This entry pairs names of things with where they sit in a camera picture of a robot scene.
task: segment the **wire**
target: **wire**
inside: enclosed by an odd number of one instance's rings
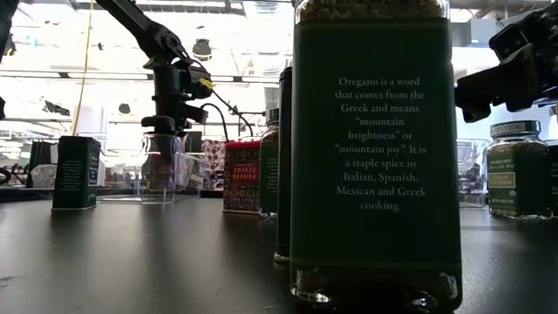
[[[84,76],[81,78],[81,88],[79,90],[78,109],[76,110],[76,119],[73,121],[73,128],[71,129],[71,136],[76,136],[78,130],[79,115],[81,114],[81,103],[84,99],[85,80],[87,76],[87,66],[89,65],[89,44],[91,42],[91,26],[93,20],[93,5],[94,0],[89,2],[89,22],[87,22],[87,39],[85,44],[85,61],[84,61]]]
[[[254,136],[254,130],[252,130],[252,126],[248,123],[248,121],[247,121],[246,119],[244,119],[244,117],[242,117],[242,115],[241,115],[236,109],[234,109],[231,105],[229,105],[227,101],[225,101],[223,98],[221,98],[221,96],[219,96],[219,94],[216,93],[215,90],[213,90],[213,94],[214,94],[215,97],[217,97],[223,104],[225,104],[225,106],[227,106],[228,109],[230,109],[234,114],[236,114],[240,119],[242,119],[242,121],[244,121],[244,123],[246,123],[246,126],[247,126],[248,129],[250,130],[250,136]]]
[[[211,103],[205,103],[203,105],[201,105],[200,109],[203,109],[204,106],[212,106],[213,108],[217,109],[217,111],[219,112],[219,115],[221,115],[221,121],[223,122],[223,131],[225,132],[225,140],[227,143],[229,143],[228,140],[228,132],[227,132],[227,123],[225,122],[225,116],[223,115],[223,112],[221,111],[221,109],[219,109],[218,106],[211,104]]]

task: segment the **black countertop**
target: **black countertop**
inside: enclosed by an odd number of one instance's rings
[[[50,205],[0,204],[1,314],[296,312],[273,222],[224,215],[216,199],[62,215]],[[558,222],[461,214],[456,313],[558,313]]]

